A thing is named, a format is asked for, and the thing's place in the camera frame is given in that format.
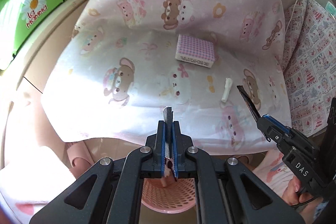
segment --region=pink gingham box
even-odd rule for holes
[[[211,68],[215,62],[213,43],[186,35],[179,35],[175,59]]]

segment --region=pink cloth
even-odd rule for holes
[[[283,163],[282,157],[283,154],[278,149],[270,150],[261,164],[253,170],[253,173],[280,197],[294,175]]]
[[[180,34],[214,44],[211,68],[175,59]],[[244,86],[261,114],[291,124],[278,58],[281,0],[89,0],[74,35],[42,96],[65,142],[144,144],[169,105],[182,133],[210,154],[273,149],[236,88],[221,102],[226,78]]]

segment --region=pink mesh basket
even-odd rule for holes
[[[178,179],[163,187],[160,179],[145,179],[142,204],[159,213],[177,214],[195,206],[194,179]]]

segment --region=white towel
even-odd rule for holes
[[[75,180],[56,154],[43,146],[0,170],[1,199],[21,223],[29,223],[35,213]]]

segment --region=human hand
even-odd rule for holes
[[[302,195],[300,195],[300,197],[298,197],[297,192],[300,190],[300,188],[301,181],[296,176],[293,176],[282,195],[282,199],[288,205],[296,205],[313,198],[313,196],[309,193],[303,193]],[[322,202],[322,200],[322,198],[317,198],[312,202],[308,203],[307,206],[302,210],[300,215],[303,217],[306,224],[312,224],[314,222],[316,207]]]

